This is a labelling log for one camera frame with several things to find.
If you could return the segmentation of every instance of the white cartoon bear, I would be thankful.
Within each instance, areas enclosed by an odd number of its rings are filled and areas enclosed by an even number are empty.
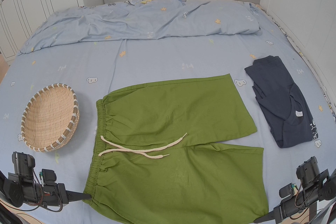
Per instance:
[[[98,80],[98,78],[87,78],[86,79],[86,81],[88,82],[88,83],[94,83],[94,82],[97,82],[97,80]]]
[[[321,145],[322,145],[322,142],[320,139],[315,141],[315,146],[320,147]]]
[[[245,79],[242,79],[242,80],[237,80],[237,79],[235,79],[234,82],[235,82],[239,87],[241,87],[242,85],[245,85],[245,84],[246,84],[246,80],[245,80]]]

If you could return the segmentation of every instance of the white headboard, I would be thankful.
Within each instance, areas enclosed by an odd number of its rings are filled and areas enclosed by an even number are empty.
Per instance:
[[[261,5],[294,41],[336,107],[336,0],[264,0]]]

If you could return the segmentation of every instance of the woven bamboo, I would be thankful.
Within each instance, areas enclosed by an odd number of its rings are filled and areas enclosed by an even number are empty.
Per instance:
[[[69,142],[78,121],[74,90],[66,84],[52,84],[38,91],[23,111],[22,138],[34,151],[54,151]]]

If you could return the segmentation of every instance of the bed sheet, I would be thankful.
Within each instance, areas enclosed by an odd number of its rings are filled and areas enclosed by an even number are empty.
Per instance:
[[[158,40],[92,41],[19,55],[0,85],[0,125],[5,141],[0,145],[0,169],[4,174],[13,172],[11,154],[23,151],[35,157],[36,171],[53,169],[57,182],[65,183],[66,189],[83,191],[95,140],[96,100],[116,89],[139,83],[230,73],[258,131],[225,143],[264,148],[263,181],[272,210],[280,202],[278,193],[281,187],[290,182],[299,184],[295,172],[303,161],[315,155],[321,171],[334,170],[336,124],[316,79],[285,35],[254,5],[252,12],[262,29],[260,36],[213,34]],[[244,70],[252,64],[254,57],[268,55],[280,56],[300,87],[316,122],[318,141],[284,149],[276,145],[255,100],[253,81]],[[66,146],[49,153],[37,153],[18,141],[21,115],[37,90],[58,82],[69,84],[76,92],[81,118]],[[60,213],[38,209],[31,215],[45,223],[55,224],[117,223],[81,201],[70,203]]]

